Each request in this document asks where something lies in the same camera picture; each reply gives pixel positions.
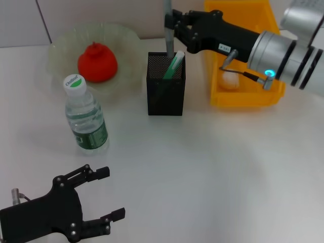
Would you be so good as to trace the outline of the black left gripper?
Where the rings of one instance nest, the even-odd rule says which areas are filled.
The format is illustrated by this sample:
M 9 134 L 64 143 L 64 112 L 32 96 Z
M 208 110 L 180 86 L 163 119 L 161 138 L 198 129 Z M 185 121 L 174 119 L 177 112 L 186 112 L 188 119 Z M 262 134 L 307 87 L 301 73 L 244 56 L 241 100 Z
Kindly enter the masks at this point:
M 83 221 L 76 187 L 110 176 L 109 167 L 92 170 L 88 164 L 53 180 L 46 195 L 1 210 L 2 238 L 5 242 L 28 242 L 51 233 L 61 233 L 69 242 L 109 235 L 110 224 L 125 218 L 125 208 L 99 219 Z

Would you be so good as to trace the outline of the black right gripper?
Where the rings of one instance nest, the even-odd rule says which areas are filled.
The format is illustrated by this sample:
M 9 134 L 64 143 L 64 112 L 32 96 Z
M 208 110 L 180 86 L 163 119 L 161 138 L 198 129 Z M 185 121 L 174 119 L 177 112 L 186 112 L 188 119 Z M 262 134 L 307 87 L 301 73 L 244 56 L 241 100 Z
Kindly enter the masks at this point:
M 192 54 L 210 50 L 227 56 L 232 50 L 237 50 L 236 60 L 247 63 L 260 35 L 224 21 L 223 12 L 219 10 L 211 12 L 190 10 L 182 13 L 173 9 L 172 18 L 175 25 L 174 37 Z

